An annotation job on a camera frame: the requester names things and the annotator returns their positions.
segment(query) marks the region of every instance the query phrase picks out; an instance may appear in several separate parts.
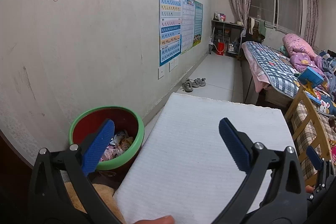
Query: educational poster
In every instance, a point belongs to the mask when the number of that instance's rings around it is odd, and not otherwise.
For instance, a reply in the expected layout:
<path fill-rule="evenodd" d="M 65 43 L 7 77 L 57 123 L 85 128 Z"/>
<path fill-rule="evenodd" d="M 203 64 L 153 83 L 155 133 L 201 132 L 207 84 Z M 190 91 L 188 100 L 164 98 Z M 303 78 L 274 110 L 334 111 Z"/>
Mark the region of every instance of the educational poster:
<path fill-rule="evenodd" d="M 196 46 L 201 42 L 202 21 L 203 21 L 203 4 L 195 1 L 195 31 L 194 31 L 193 46 Z"/>
<path fill-rule="evenodd" d="M 195 1 L 183 0 L 181 53 L 184 53 L 193 47 L 194 27 L 195 27 Z"/>
<path fill-rule="evenodd" d="M 160 66 L 181 53 L 182 0 L 159 0 Z"/>

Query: electrical outlet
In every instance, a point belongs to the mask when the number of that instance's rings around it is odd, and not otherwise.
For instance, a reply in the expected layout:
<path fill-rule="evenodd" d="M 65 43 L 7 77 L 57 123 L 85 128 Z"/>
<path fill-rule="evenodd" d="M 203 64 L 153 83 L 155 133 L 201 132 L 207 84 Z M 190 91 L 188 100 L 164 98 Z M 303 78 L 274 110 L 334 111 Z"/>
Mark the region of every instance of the electrical outlet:
<path fill-rule="evenodd" d="M 165 75 L 165 70 L 164 70 L 164 66 L 161 66 L 158 68 L 158 79 L 160 79 L 161 77 L 163 77 Z"/>
<path fill-rule="evenodd" d="M 174 58 L 174 68 L 177 67 L 178 63 L 179 63 L 179 58 L 175 57 Z"/>
<path fill-rule="evenodd" d="M 169 61 L 169 71 L 172 71 L 173 68 L 174 68 L 174 59 Z"/>

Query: orange towel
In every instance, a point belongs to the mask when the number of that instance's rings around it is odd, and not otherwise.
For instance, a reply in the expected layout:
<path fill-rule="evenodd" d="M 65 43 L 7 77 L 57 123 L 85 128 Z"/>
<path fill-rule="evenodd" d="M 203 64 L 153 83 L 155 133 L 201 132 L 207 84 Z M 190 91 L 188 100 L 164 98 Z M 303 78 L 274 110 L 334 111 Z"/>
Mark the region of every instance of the orange towel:
<path fill-rule="evenodd" d="M 113 188 L 110 188 L 106 185 L 102 185 L 102 184 L 93 184 L 94 188 L 96 189 L 97 193 L 99 194 L 99 196 L 101 197 L 101 199 L 105 202 L 105 204 L 107 205 L 107 207 L 112 211 L 112 213 L 115 214 L 115 216 L 123 223 L 126 224 L 126 221 L 122 215 L 122 213 L 120 212 L 118 205 L 116 203 L 116 201 L 113 198 L 113 194 L 115 192 L 115 190 Z M 74 187 L 72 186 L 71 182 L 65 182 L 65 187 L 67 189 L 68 195 L 70 197 L 70 200 L 73 204 L 73 206 L 82 211 L 83 213 L 86 213 L 82 203 L 80 202 Z"/>

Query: metal screw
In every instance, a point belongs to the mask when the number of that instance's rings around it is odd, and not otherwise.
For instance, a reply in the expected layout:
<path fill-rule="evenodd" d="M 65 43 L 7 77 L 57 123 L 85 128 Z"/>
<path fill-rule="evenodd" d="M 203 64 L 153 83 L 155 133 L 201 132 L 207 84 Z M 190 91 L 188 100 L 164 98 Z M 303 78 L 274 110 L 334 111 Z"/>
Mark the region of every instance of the metal screw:
<path fill-rule="evenodd" d="M 40 153 L 41 155 L 44 155 L 46 152 L 47 152 L 47 149 L 46 149 L 46 148 L 41 148 L 40 151 L 39 151 L 39 153 Z"/>
<path fill-rule="evenodd" d="M 255 143 L 254 144 L 254 147 L 256 148 L 256 149 L 258 149 L 258 150 L 261 150 L 261 149 L 263 149 L 264 148 L 264 145 L 262 144 L 262 143 Z"/>
<path fill-rule="evenodd" d="M 72 145 L 70 145 L 70 150 L 71 151 L 76 151 L 78 149 L 78 144 L 72 144 Z"/>
<path fill-rule="evenodd" d="M 291 146 L 287 146 L 287 151 L 288 151 L 289 153 L 293 154 L 293 153 L 294 153 L 294 148 L 291 147 Z"/>

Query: gray sneaker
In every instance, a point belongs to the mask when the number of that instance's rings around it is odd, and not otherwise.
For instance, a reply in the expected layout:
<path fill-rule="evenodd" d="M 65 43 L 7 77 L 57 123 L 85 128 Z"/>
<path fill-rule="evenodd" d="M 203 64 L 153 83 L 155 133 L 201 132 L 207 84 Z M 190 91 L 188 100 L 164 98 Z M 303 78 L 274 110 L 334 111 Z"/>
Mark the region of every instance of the gray sneaker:
<path fill-rule="evenodd" d="M 194 88 L 198 88 L 199 86 L 205 86 L 205 78 L 197 78 L 193 81 Z"/>
<path fill-rule="evenodd" d="M 192 92 L 194 90 L 190 79 L 184 81 L 183 88 L 185 92 Z"/>

